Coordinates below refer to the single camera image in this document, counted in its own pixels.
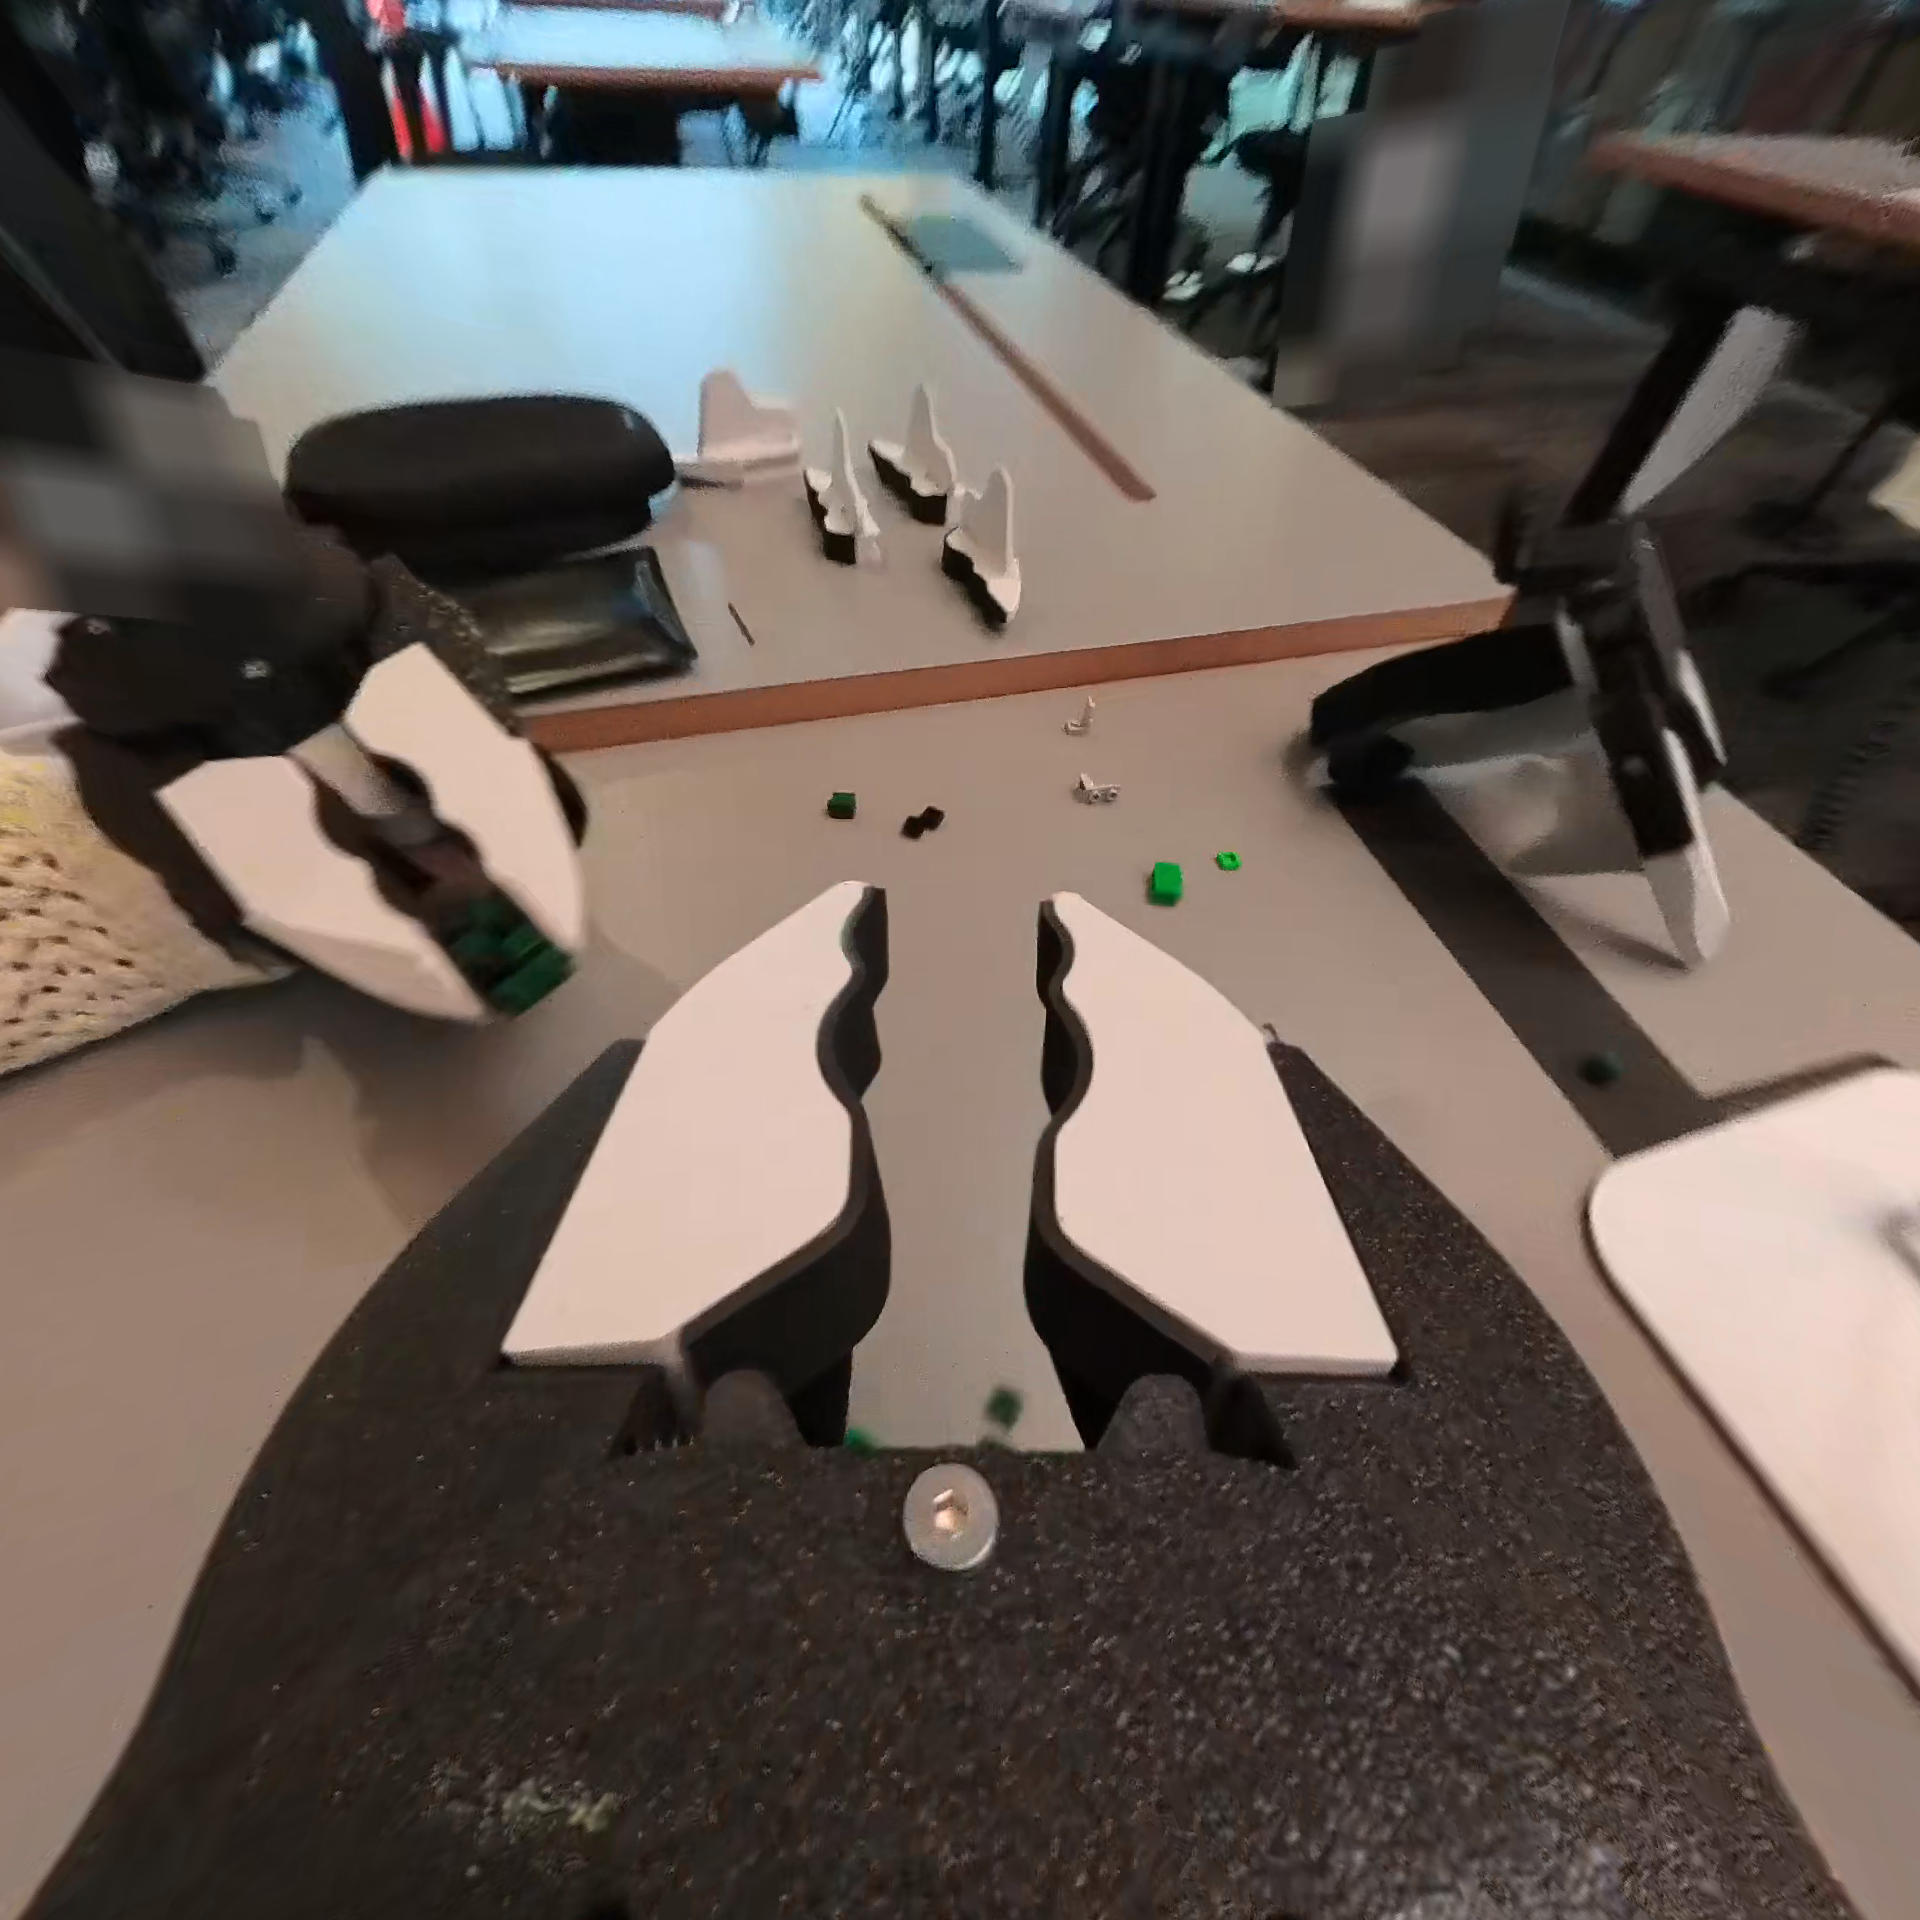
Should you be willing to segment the dark green lego assembly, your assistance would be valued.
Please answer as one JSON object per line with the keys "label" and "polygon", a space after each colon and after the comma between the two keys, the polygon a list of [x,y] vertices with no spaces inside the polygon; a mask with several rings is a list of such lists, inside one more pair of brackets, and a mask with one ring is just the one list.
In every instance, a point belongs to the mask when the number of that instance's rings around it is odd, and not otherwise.
{"label": "dark green lego assembly", "polygon": [[504,896],[462,902],[441,943],[466,986],[498,1018],[533,1013],[577,971],[575,957]]}

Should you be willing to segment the white book stand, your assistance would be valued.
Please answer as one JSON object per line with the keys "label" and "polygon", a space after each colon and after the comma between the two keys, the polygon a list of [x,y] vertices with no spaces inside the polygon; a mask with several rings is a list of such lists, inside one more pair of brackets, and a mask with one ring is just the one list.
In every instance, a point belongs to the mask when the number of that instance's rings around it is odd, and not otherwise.
{"label": "white book stand", "polygon": [[1918,1074],[1872,1064],[1630,1155],[1602,1276],[1918,1683]]}

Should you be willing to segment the pale fin-shaped grip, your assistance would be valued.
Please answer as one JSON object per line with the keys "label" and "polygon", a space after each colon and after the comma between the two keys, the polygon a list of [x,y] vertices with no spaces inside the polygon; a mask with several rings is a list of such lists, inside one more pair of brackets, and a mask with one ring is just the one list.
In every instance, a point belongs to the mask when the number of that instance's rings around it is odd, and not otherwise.
{"label": "pale fin-shaped grip", "polygon": [[869,456],[881,485],[913,522],[947,528],[961,482],[930,383],[918,383],[904,434],[871,438]]}
{"label": "pale fin-shaped grip", "polygon": [[943,573],[993,631],[1003,631],[1022,605],[1015,511],[1015,477],[997,463],[978,490],[954,493],[945,531]]}
{"label": "pale fin-shaped grip", "polygon": [[825,461],[806,463],[801,479],[824,558],[840,566],[881,565],[881,526],[867,492],[858,482],[847,411],[837,408],[833,415],[833,444]]}

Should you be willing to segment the white folded paper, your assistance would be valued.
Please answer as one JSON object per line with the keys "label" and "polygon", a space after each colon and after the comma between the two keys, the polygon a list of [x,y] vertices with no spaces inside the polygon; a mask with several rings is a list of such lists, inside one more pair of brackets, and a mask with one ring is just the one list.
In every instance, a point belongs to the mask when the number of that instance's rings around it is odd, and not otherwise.
{"label": "white folded paper", "polygon": [[687,487],[744,490],[801,463],[801,411],[790,399],[751,391],[733,367],[705,375],[695,448],[678,456]]}

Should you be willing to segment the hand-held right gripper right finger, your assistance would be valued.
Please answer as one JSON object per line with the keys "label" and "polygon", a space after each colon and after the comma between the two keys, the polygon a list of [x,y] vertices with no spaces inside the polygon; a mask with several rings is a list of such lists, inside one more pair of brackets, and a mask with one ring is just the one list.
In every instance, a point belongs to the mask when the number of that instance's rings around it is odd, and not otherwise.
{"label": "hand-held right gripper right finger", "polygon": [[1163,1376],[1205,1434],[1259,1382],[1382,1382],[1402,1348],[1285,1085],[1215,982],[1079,893],[1040,902],[1026,1316],[1094,1450]]}

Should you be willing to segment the black device with pale grip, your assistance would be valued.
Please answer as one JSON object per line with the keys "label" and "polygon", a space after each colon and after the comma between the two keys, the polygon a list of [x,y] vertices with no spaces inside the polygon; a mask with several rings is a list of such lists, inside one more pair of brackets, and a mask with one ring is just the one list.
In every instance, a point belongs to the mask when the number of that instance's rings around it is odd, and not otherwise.
{"label": "black device with pale grip", "polygon": [[1520,879],[1640,876],[1679,965],[1733,926],[1709,827],[1721,725],[1643,519],[1534,535],[1512,509],[1495,572],[1513,619],[1362,668],[1313,699],[1305,755],[1341,800],[1406,783],[1518,806],[1495,852]]}

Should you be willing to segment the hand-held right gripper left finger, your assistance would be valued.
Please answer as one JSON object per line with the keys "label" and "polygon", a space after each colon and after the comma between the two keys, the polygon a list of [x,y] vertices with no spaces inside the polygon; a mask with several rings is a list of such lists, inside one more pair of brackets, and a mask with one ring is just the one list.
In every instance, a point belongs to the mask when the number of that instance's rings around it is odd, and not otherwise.
{"label": "hand-held right gripper left finger", "polygon": [[504,1334],[505,1364],[654,1366],[689,1418],[722,1378],[759,1374],[810,1445],[847,1442],[853,1355],[889,1298],[864,1106],[888,906],[841,879],[658,1018]]}

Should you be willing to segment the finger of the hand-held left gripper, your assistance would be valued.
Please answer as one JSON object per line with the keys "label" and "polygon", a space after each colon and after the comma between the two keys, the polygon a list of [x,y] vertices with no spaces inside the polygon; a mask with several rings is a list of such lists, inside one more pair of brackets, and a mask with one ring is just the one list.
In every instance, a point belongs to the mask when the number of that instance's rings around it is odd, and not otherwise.
{"label": "finger of the hand-held left gripper", "polygon": [[384,898],[371,863],[326,831],[320,791],[295,762],[208,759],[162,783],[159,804],[264,941],[402,1013],[493,1020],[419,919]]}
{"label": "finger of the hand-held left gripper", "polygon": [[429,646],[371,664],[346,708],[371,757],[407,767],[434,815],[551,943],[585,941],[585,877],[570,819],[538,748]]}

